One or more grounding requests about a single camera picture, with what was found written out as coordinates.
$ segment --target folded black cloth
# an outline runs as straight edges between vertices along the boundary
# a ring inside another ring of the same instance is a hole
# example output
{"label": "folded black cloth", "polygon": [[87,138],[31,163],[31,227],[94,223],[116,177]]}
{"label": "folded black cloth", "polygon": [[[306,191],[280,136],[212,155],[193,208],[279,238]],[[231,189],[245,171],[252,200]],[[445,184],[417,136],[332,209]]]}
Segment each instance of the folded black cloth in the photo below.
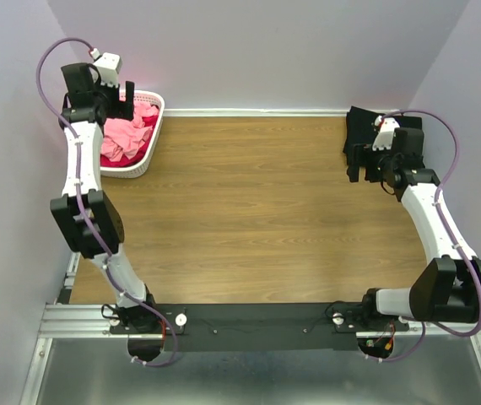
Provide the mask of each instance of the folded black cloth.
{"label": "folded black cloth", "polygon": [[[351,165],[353,146],[359,143],[370,144],[376,139],[376,130],[373,127],[376,118],[383,113],[363,110],[359,107],[351,107],[345,117],[347,136],[343,146],[348,161]],[[394,116],[400,127],[423,129],[422,118],[418,116]]]}

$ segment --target red cloth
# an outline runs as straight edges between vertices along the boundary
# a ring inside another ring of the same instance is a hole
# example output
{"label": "red cloth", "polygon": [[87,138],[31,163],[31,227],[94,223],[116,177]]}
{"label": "red cloth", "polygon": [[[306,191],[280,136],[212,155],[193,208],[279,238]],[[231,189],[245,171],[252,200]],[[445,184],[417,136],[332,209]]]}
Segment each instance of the red cloth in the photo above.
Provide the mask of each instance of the red cloth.
{"label": "red cloth", "polygon": [[152,132],[150,134],[149,139],[147,139],[145,141],[145,143],[143,144],[143,146],[141,148],[139,148],[138,152],[136,153],[136,155],[133,158],[129,159],[124,154],[121,157],[121,160],[119,160],[118,162],[111,162],[109,159],[107,159],[104,155],[101,154],[100,155],[100,166],[104,166],[104,167],[128,167],[128,166],[135,165],[147,153],[147,149],[149,148],[150,141],[151,141],[151,139],[153,138],[153,135],[154,135],[154,127],[156,126],[157,121],[158,121],[158,116],[144,116],[143,117],[143,122],[145,123],[145,127],[152,127],[153,129],[152,129]]}

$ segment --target white baseboard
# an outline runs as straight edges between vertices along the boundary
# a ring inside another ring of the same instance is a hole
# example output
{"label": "white baseboard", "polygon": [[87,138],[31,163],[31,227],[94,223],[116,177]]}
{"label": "white baseboard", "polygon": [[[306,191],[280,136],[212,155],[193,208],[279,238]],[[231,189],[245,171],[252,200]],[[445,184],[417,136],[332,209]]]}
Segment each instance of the white baseboard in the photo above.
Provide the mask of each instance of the white baseboard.
{"label": "white baseboard", "polygon": [[[166,108],[164,116],[345,116],[349,109],[271,110],[260,108]],[[393,110],[382,109],[379,112]]]}

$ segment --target wooden table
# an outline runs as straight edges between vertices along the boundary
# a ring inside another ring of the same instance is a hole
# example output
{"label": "wooden table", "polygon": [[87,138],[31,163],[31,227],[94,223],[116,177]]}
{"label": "wooden table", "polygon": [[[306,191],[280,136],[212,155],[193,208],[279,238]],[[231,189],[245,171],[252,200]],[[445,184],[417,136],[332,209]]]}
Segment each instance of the wooden table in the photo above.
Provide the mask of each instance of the wooden table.
{"label": "wooden table", "polygon": [[[166,118],[145,175],[103,179],[155,298],[360,300],[410,286],[425,266],[413,221],[378,184],[349,183],[344,137],[341,117]],[[81,261],[71,302],[113,300]]]}

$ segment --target gray floor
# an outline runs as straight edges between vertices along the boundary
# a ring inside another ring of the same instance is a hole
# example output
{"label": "gray floor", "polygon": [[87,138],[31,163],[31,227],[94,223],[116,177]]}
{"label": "gray floor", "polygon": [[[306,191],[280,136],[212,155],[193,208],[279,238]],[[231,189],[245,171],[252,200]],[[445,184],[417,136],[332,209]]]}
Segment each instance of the gray floor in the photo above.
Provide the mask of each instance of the gray floor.
{"label": "gray floor", "polygon": [[122,340],[57,340],[38,403],[481,405],[481,374],[470,340],[448,336],[393,364],[331,350],[192,353],[157,370],[131,364]]}

